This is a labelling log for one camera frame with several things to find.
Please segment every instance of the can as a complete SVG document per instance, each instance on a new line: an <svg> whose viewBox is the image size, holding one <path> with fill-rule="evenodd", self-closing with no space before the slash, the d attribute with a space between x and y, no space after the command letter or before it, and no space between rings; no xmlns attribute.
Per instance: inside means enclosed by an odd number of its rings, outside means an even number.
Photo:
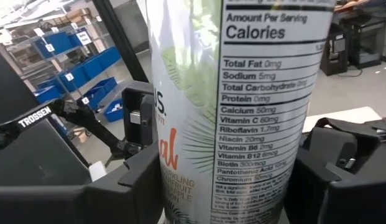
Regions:
<svg viewBox="0 0 386 224"><path fill-rule="evenodd" d="M147 0L167 223L277 223L335 0Z"/></svg>

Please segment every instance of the nutrition facts label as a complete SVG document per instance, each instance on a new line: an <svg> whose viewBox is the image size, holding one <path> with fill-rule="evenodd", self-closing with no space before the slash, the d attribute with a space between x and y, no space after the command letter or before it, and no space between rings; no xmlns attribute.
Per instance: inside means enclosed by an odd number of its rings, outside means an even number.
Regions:
<svg viewBox="0 0 386 224"><path fill-rule="evenodd" d="M335 1L224 0L211 223L273 223Z"/></svg>

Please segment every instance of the robotic arm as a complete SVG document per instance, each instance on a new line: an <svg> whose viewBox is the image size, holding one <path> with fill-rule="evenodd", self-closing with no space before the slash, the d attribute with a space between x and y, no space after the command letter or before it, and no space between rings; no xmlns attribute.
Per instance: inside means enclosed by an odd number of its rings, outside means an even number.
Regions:
<svg viewBox="0 0 386 224"><path fill-rule="evenodd" d="M0 150L14 142L23 131L52 114L86 128L110 148L114 158L127 159L139 151L137 147L129 144L126 140L119 140L109 132L96 119L94 112L88 106L79 106L59 99L42 104L12 121L0 124Z"/></svg>

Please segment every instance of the floor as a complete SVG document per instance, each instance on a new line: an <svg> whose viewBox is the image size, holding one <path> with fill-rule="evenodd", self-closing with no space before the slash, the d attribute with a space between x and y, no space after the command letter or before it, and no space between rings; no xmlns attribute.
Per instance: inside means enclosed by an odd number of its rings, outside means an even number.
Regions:
<svg viewBox="0 0 386 224"><path fill-rule="evenodd" d="M140 63L148 76L152 79L150 55L148 52L138 55ZM117 80L131 79L125 65L120 63L114 69ZM346 73L327 77L322 71L318 73L315 89L311 96L308 116L349 110L363 106L371 107L381 117L386 117L386 63L360 70L349 68ZM105 126L118 138L124 137L122 121L107 123ZM96 137L82 135L77 144L78 149L88 162L102 161L105 163L110 157L108 148ZM122 165L122 161L114 161L108 166L108 172ZM288 223L285 214L280 223Z"/></svg>

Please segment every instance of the metal shelving rack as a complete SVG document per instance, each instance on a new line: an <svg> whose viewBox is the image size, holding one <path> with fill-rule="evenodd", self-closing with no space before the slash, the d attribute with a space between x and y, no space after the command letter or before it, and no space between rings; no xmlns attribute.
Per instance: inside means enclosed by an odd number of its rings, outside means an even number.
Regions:
<svg viewBox="0 0 386 224"><path fill-rule="evenodd" d="M76 33L79 33L78 30L81 30L83 28L87 28L89 26L94 26L95 24L98 24L100 22L101 22L101 20L98 21L98 19L96 18L95 20L91 21L90 24L83 24L82 26L78 26L78 28L74 28L72 26L66 26L66 27L58 29L58 32L67 32L67 33L71 33L71 34L76 34ZM79 88L77 88L75 86L75 83L73 82L73 80L70 80L70 83L75 87L75 91L70 92L67 90L66 86L63 84L63 82L60 80L60 77L58 76L58 74L60 72L66 70L65 69L65 63L61 62L59 60L59 58L74 51L74 50L78 50L78 49L80 49L86 56L88 56L89 50L87 49L86 45L82 45L82 46L74 47L72 49L69 49L67 51L64 51L64 52L62 52L60 54L56 54L56 55L52 51L51 52L52 56L50 58L45 58L42 55L42 53L40 52L40 50L38 49L38 47L35 45L35 41L42 39L45 44L48 44L47 41L45 40L45 37L50 36L52 34L56 34L58 32L54 32L54 31L45 32L44 35L41 35L41 36L37 35L35 37L29 37L26 35L21 36L21 37L25 38L25 40L23 40L22 42L19 42L17 44L14 44L14 45L8 45L6 47L6 49L9 52L9 54L14 58L15 62L19 63L17 61L17 58L13 55L12 51L13 50L22 50L22 49L25 49L28 47L33 47L37 51L37 53L40 55L40 57L42 58L42 61L37 62L33 65L29 65L27 67L27 69L23 69L23 74L21 75L22 80L27 80L31 83L35 83L35 80L47 80L49 78L55 77L57 79L57 81L59 82L59 84L61 84L62 88L65 90L65 94L63 95L63 98L65 100L70 100L70 101L76 103L77 100L81 99L83 97L83 95L91 87L95 86L101 80L109 78L110 76L108 75L108 70L111 69L118 62L114 63L109 68L105 69L105 71L101 72L96 77L92 78L91 80L88 80L83 86L81 86ZM100 34L100 36L98 38L91 39L91 43L94 43L97 40L103 40L106 37L109 37L108 33ZM109 44L106 43L106 41L102 41L102 43L105 45L106 49L109 48ZM100 105L103 105L104 109L108 106L108 104L111 103L111 101L109 101L109 99L113 99L114 97L116 97L119 94L119 93L117 93L117 91L119 91L119 90L117 90L118 88L119 87L114 89L108 96L106 96L100 102ZM79 128L78 126L75 126L73 124L67 123L67 121L65 121L63 118L55 117L55 119L60 123L60 125L63 128L66 128L67 136L70 139L78 137L82 133L86 133L87 136L90 136L90 133L87 132L87 130L85 130L83 128Z"/></svg>

